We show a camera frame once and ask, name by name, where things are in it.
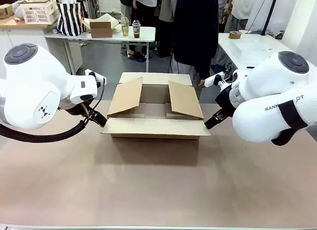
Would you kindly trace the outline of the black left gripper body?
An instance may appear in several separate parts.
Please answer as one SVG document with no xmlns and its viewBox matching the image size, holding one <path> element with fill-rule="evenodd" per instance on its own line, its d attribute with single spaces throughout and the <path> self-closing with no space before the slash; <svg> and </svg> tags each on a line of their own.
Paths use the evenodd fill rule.
<svg viewBox="0 0 317 230">
<path fill-rule="evenodd" d="M 90 101 L 84 101 L 80 104 L 74 104 L 71 102 L 61 102 L 59 104 L 58 110 L 65 110 L 70 115 L 78 116 L 81 115 L 83 117 L 87 116 L 88 112 L 91 110 Z"/>
</svg>

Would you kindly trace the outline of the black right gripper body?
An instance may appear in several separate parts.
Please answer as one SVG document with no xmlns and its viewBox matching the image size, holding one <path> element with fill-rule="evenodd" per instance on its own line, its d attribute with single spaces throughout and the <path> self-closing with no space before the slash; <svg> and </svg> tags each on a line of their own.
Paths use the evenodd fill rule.
<svg viewBox="0 0 317 230">
<path fill-rule="evenodd" d="M 234 111 L 236 110 L 236 108 L 232 105 L 229 98 L 230 91 L 231 85 L 222 90 L 215 99 L 216 103 L 221 107 L 217 114 L 222 117 L 232 117 Z"/>
</svg>

